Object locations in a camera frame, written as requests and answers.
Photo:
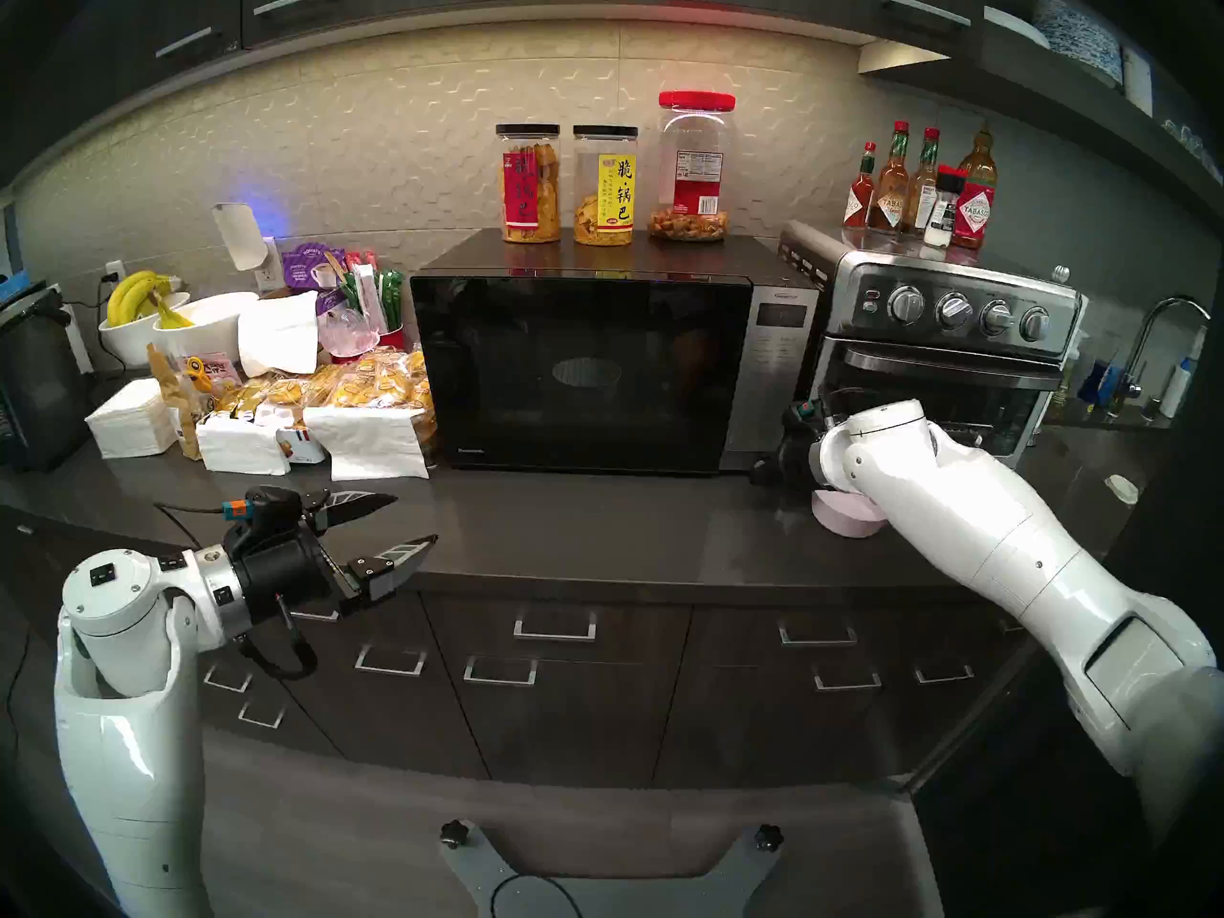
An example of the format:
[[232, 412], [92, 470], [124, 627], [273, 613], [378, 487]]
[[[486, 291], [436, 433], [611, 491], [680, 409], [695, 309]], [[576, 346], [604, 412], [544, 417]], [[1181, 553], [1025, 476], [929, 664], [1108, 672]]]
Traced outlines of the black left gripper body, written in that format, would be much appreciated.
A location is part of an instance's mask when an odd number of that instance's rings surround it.
[[341, 616], [365, 601], [356, 579], [330, 561], [307, 519], [273, 528], [233, 523], [229, 563], [251, 625], [279, 619], [283, 607], [294, 612], [318, 599], [332, 599]]

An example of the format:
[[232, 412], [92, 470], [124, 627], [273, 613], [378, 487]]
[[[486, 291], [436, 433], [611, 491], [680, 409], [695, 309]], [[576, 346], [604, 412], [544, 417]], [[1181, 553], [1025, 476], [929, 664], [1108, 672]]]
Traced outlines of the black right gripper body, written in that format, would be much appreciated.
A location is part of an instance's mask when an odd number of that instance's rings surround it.
[[770, 455], [777, 455], [785, 483], [794, 491], [827, 490], [820, 464], [820, 444], [827, 432], [823, 409], [786, 409], [781, 416], [782, 437]]

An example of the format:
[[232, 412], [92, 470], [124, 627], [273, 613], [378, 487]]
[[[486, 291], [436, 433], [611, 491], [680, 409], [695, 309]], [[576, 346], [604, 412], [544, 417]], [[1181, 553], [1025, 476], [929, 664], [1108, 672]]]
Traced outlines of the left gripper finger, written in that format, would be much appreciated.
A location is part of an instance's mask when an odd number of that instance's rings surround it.
[[302, 519], [316, 536], [321, 536], [328, 529], [368, 517], [397, 499], [397, 496], [383, 492], [310, 492], [302, 494]]
[[397, 543], [381, 553], [364, 553], [346, 561], [346, 578], [354, 589], [349, 608], [370, 608], [395, 595], [421, 567], [437, 534]]

